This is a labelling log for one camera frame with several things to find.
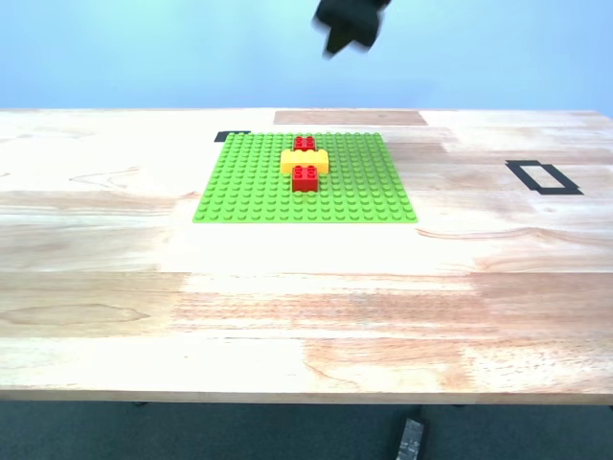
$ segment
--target table top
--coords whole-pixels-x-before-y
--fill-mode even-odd
[[[223,130],[379,132],[420,221],[193,224]],[[0,398],[613,403],[599,113],[7,110],[0,160]]]

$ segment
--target lego baseplate studs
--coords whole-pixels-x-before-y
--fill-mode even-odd
[[[193,221],[417,222],[379,134],[312,135],[328,153],[329,173],[317,171],[317,192],[292,192],[292,175],[280,171],[282,151],[309,135],[229,134]]]

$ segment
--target black tape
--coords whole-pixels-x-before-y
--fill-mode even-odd
[[[226,139],[228,138],[228,134],[249,134],[251,131],[220,131],[217,133],[217,136],[215,138],[215,142],[226,142]]]
[[[525,166],[540,166],[551,177],[557,180],[562,187],[541,187],[530,175],[523,170]],[[536,160],[507,160],[507,168],[521,180],[530,190],[539,192],[541,195],[583,195],[579,185],[566,177],[554,165],[541,165]]]

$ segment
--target blue wall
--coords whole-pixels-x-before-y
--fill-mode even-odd
[[[346,50],[330,61],[310,23],[317,3],[6,0],[0,106],[588,108],[613,116],[611,0],[394,0],[369,54]]]

